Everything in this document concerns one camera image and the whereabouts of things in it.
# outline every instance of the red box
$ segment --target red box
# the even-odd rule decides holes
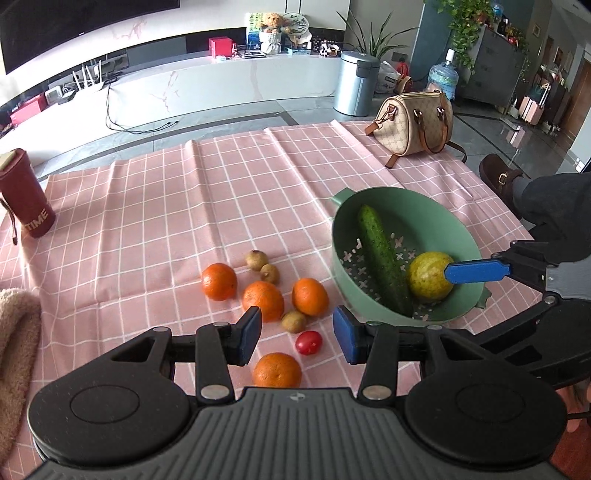
[[[20,125],[25,120],[29,120],[32,116],[35,116],[39,112],[42,112],[47,108],[47,99],[45,94],[41,93],[36,97],[23,103],[18,110],[10,114],[10,120],[14,126]]]
[[[209,39],[209,54],[215,58],[218,55],[225,57],[232,56],[232,45],[234,41],[228,37],[215,37]]]

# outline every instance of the gray cabinet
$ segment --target gray cabinet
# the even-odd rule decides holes
[[[483,28],[480,39],[470,52],[475,59],[474,73],[464,73],[467,85],[461,88],[463,98],[498,106],[508,106],[519,81],[525,54],[507,39]]]

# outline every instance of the colander handle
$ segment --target colander handle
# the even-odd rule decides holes
[[[475,307],[476,307],[477,309],[484,310],[484,309],[486,308],[486,301],[487,301],[487,300],[488,300],[490,297],[492,297],[492,293],[491,293],[491,291],[490,291],[488,288],[484,287],[484,288],[482,289],[482,295],[480,295],[480,298],[479,298],[479,299],[478,299],[478,301],[476,302],[476,305],[475,305]]]
[[[346,199],[348,199],[349,197],[352,197],[355,194],[355,192],[351,189],[343,189],[341,190],[339,193],[337,193],[333,198],[333,202],[335,202],[339,207],[341,205],[343,205],[343,203],[345,202]]]

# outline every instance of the cherry tomato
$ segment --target cherry tomato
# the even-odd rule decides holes
[[[314,355],[322,347],[322,335],[314,330],[301,333],[295,339],[295,349],[302,355]]]

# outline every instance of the teddy bear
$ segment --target teddy bear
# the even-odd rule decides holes
[[[285,27],[287,22],[283,19],[280,14],[267,13],[262,17],[262,21],[259,22],[259,28],[265,33],[290,33],[291,29]]]

